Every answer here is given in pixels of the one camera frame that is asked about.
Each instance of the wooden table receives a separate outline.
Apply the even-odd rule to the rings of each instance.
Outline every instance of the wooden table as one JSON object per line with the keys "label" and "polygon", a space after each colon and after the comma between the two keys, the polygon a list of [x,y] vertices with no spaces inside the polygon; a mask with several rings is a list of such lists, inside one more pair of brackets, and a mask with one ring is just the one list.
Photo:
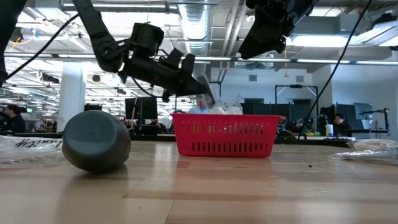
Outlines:
{"label": "wooden table", "polygon": [[398,167],[331,158],[346,150],[275,146],[269,159],[180,157],[175,143],[135,142],[112,174],[65,161],[0,169],[1,223],[396,224]]}

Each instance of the red plastic basket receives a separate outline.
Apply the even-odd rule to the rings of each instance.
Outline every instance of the red plastic basket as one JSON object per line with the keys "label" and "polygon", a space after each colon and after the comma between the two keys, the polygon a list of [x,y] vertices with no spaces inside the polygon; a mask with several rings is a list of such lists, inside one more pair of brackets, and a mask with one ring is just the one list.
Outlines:
{"label": "red plastic basket", "polygon": [[269,157],[279,116],[173,114],[183,156]]}

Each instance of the ceiling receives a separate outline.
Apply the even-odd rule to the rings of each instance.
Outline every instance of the ceiling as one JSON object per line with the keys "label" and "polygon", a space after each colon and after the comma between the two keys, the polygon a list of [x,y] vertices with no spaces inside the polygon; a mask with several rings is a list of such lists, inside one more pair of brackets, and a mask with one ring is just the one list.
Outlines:
{"label": "ceiling", "polygon": [[[66,6],[70,1],[62,1]],[[170,8],[175,10],[175,7],[180,6],[181,3],[195,2],[203,3],[203,1],[190,1],[190,0],[175,0],[169,1]],[[238,52],[242,41],[249,32],[249,28],[252,26],[250,16],[252,11],[244,10],[243,7],[238,7],[235,18],[232,18],[233,7],[239,1],[234,0],[222,0],[222,1],[207,1],[210,4],[210,37],[208,40],[209,56],[235,56]],[[396,1],[374,1],[371,6],[371,11],[376,12],[383,9],[389,9],[394,5]],[[135,22],[147,22],[149,21],[152,25],[159,26],[165,32],[165,38],[160,48],[166,52],[170,52],[173,48],[181,50],[183,53],[187,53],[187,40],[186,34],[183,32],[181,26],[180,15],[173,13],[148,13],[148,12],[136,12],[137,9],[134,7],[114,7],[116,4],[134,4],[134,6],[150,7],[164,4],[164,2],[156,1],[151,3],[150,1],[93,1],[94,4],[101,5],[106,4],[105,11],[102,11],[101,15],[105,25],[107,26],[110,33],[115,39],[126,39],[129,38],[132,32],[132,27]],[[313,14],[309,18],[303,19],[301,25],[297,26],[297,32],[306,32],[309,30],[312,34],[317,32],[328,32],[324,22],[338,22],[337,18],[344,17],[347,15],[358,16],[358,12],[364,6],[366,1],[337,1],[337,0],[320,0]],[[66,22],[76,12],[73,10],[73,6],[64,7],[65,10],[57,9],[55,7],[27,7],[24,12],[20,15],[18,20],[18,27],[22,28],[24,35],[23,40],[18,44],[10,43],[6,52],[12,53],[36,53],[40,50],[51,36],[59,29],[59,27]],[[242,23],[239,24],[239,17],[243,14]],[[316,20],[322,23],[313,24]],[[362,21],[360,29],[364,31],[369,30],[370,22],[372,19],[370,16]],[[236,39],[226,40],[228,33],[229,23],[233,23],[234,30],[237,30]],[[302,35],[302,33],[296,33],[293,37]],[[228,48],[230,48],[230,54],[223,54],[223,45],[227,41]],[[68,26],[64,32],[62,32],[57,39],[46,49],[45,54],[92,54],[91,43],[88,38],[88,34],[80,19],[76,19],[74,23]],[[341,53],[341,48],[338,47],[301,47],[296,45],[287,46],[286,53],[278,54],[271,52],[275,58],[324,58],[324,59],[337,59]],[[354,60],[382,60],[391,56],[391,51],[388,47],[378,46],[357,46],[350,47],[346,53],[347,59]],[[25,58],[6,58],[7,71],[12,72],[19,65],[25,62]],[[51,84],[52,88],[46,88],[48,83],[43,82],[40,79],[42,73],[51,75],[62,81],[62,61],[59,59],[37,59],[25,67],[21,72],[15,75],[11,80],[7,81],[10,84],[24,85],[23,88],[3,88],[2,99],[3,103],[19,103],[19,104],[37,104],[41,105],[40,112],[44,114],[51,114],[57,111],[57,105],[59,99],[60,87],[59,85]],[[85,63],[85,70],[88,74],[88,89],[86,91],[86,101],[88,103],[101,103],[104,104],[104,108],[110,110],[113,114],[124,113],[124,99],[126,97],[133,96],[145,96],[138,87],[128,80],[126,84],[122,84],[116,74],[103,72],[98,64],[94,60],[90,60]],[[307,69],[308,72],[313,72],[319,65],[312,64],[294,64],[290,63],[287,65],[288,68],[302,68]],[[275,63],[272,69],[285,68],[284,63]],[[93,75],[100,75],[101,81],[94,82],[92,80]],[[149,89],[148,83],[141,83],[145,89]],[[121,95],[116,92],[116,87],[123,89],[126,94]],[[155,87],[151,90],[155,95],[161,95],[162,89]],[[177,107],[179,109],[188,110],[192,107],[192,104],[188,98],[181,98],[178,100]],[[174,103],[160,103],[160,113],[168,114],[174,109]]]}

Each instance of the workstation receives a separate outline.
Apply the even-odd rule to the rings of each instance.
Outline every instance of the workstation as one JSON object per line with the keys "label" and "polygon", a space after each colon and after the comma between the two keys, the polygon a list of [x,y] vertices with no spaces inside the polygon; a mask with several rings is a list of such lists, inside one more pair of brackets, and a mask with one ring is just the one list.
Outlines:
{"label": "workstation", "polygon": [[5,43],[3,222],[397,220],[396,2],[49,2]]}

